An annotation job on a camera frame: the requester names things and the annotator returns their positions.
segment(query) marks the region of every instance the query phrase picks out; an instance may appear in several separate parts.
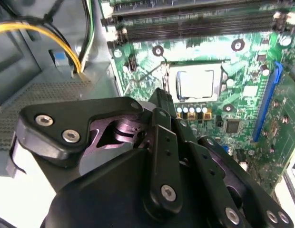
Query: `ram slot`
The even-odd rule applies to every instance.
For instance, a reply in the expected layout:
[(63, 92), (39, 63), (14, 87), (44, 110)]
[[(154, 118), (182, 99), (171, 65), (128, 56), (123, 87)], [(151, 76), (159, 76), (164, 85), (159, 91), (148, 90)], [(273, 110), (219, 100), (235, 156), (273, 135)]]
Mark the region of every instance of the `ram slot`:
[(273, 13), (217, 17), (197, 21), (126, 26), (128, 42), (270, 31)]

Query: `chip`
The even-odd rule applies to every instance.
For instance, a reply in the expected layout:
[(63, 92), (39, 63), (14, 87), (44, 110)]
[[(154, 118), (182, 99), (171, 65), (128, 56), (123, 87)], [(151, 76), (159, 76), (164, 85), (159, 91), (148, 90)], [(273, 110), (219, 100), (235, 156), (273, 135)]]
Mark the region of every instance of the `chip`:
[(259, 62), (265, 62), (266, 61), (266, 55), (258, 55), (257, 60)]
[(204, 113), (204, 120), (210, 120), (211, 119), (211, 113)]
[(197, 63), (170, 62), (167, 92), (174, 103), (217, 101), (220, 95), (223, 70), (221, 62)]
[(196, 120), (196, 113), (187, 113), (188, 120)]
[(226, 133), (238, 133), (240, 120), (227, 120)]

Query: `green circuit board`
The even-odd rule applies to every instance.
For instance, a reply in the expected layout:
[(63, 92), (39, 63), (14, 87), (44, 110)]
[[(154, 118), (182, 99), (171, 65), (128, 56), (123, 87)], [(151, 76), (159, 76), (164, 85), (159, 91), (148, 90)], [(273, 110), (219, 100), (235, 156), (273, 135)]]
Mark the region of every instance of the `green circuit board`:
[[(260, 7), (259, 11), (273, 9), (276, 4)], [(219, 10), (203, 17), (224, 18), (238, 13)], [(124, 19), (121, 25), (164, 29), (162, 25), (167, 22), (201, 16), (193, 12), (176, 17), (134, 17)], [(121, 96), (147, 101), (156, 88), (166, 90), (173, 96), (177, 115), (188, 121), (194, 135), (215, 138), (235, 160), (247, 163), (247, 172), (269, 194), (273, 192), (295, 151), (295, 34), (249, 32), (168, 38), (127, 42), (111, 51)], [(253, 132), (275, 61), (284, 71), (262, 128), (268, 136), (261, 134), (255, 142)], [(191, 80), (183, 81), (187, 69)], [(212, 95), (205, 91), (210, 86), (206, 72), (213, 72)], [(183, 94), (193, 94), (189, 91), (203, 92), (197, 95), (199, 99), (188, 99)], [(273, 107), (275, 100), (279, 100), (279, 108)], [(282, 123), (283, 113), (290, 115), (288, 124)]]
[(263, 129), (267, 136), (248, 156), (248, 172), (271, 193), (295, 153), (295, 82), (287, 73), (275, 89)]

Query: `black metal bracket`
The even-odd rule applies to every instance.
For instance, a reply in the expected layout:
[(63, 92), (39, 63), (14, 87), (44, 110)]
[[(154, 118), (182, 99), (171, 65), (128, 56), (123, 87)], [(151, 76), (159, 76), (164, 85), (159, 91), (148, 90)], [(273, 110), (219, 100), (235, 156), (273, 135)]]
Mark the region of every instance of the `black metal bracket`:
[[(99, 186), (102, 185), (102, 192), (109, 190), (113, 192), (113, 196), (119, 195), (120, 199), (122, 192), (127, 194), (140, 184), (142, 191), (139, 192), (145, 212), (158, 223), (175, 221), (176, 226), (172, 227), (184, 224), (183, 218), (191, 220), (188, 224), (196, 224), (196, 218), (189, 218), (184, 214), (184, 211), (193, 211), (193, 207), (203, 208), (197, 216), (209, 227), (294, 227), (286, 212), (216, 141), (208, 136), (197, 141), (188, 123), (176, 118), (171, 95), (157, 89), (149, 101), (156, 108), (144, 108), (132, 98), (120, 97), (34, 105), (21, 111), (16, 128), (17, 140), (22, 147), (34, 154), (40, 165), (45, 165), (41, 164), (41, 160), (51, 162), (52, 167), (48, 167), (48, 172), (64, 175), (63, 170), (68, 169), (61, 167), (74, 167), (84, 153), (118, 148), (123, 143), (133, 143), (136, 148), (126, 152), (121, 158), (116, 158), (114, 162), (108, 162), (91, 174), (73, 181), (67, 191), (63, 188), (64, 194), (58, 194), (54, 207), (58, 206), (56, 200), (62, 202), (61, 197), (75, 198), (70, 193), (79, 186), (83, 194), (86, 191), (100, 191)], [(49, 118), (41, 122), (41, 115)], [(64, 133), (68, 129), (78, 135), (74, 133), (71, 135), (73, 137), (66, 138)], [(180, 163), (184, 162), (188, 167), (186, 173), (190, 170), (190, 177), (181, 168)], [(117, 177), (125, 178), (124, 174), (130, 180), (120, 186), (121, 180)], [(189, 196), (184, 194), (185, 191), (189, 192), (189, 178), (195, 189), (191, 190), (195, 192), (193, 197), (198, 201), (192, 206)], [(117, 191), (113, 189), (112, 183), (119, 185), (115, 187)], [(115, 206), (116, 203), (120, 205), (119, 200), (112, 202)], [(89, 198), (88, 204), (93, 204), (95, 209), (100, 210), (98, 206), (104, 205), (104, 202), (101, 198)], [(72, 208), (85, 205), (79, 202)], [(67, 219), (72, 222), (79, 219), (83, 222), (80, 218), (69, 217), (70, 213), (66, 212)]]

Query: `blue connector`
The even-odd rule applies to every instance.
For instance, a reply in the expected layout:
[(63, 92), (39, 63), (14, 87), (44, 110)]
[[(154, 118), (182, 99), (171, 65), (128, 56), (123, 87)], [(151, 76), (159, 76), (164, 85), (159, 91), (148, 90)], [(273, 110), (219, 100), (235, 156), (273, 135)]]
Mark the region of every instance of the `blue connector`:
[(267, 84), (265, 94), (261, 103), (261, 107), (257, 115), (256, 125), (252, 133), (252, 138), (254, 142), (257, 142), (260, 137), (260, 133), (262, 131), (262, 127), (263, 127), (264, 120), (269, 108), (269, 104), (271, 102), (272, 95), (275, 91), (275, 86), (279, 82), (282, 72), (283, 72), (282, 64), (275, 61), (275, 70), (273, 71), (273, 73), (271, 74), (268, 80), (268, 84)]
[(228, 151), (229, 151), (229, 147), (228, 146), (222, 146), (223, 147), (223, 149), (228, 153)]

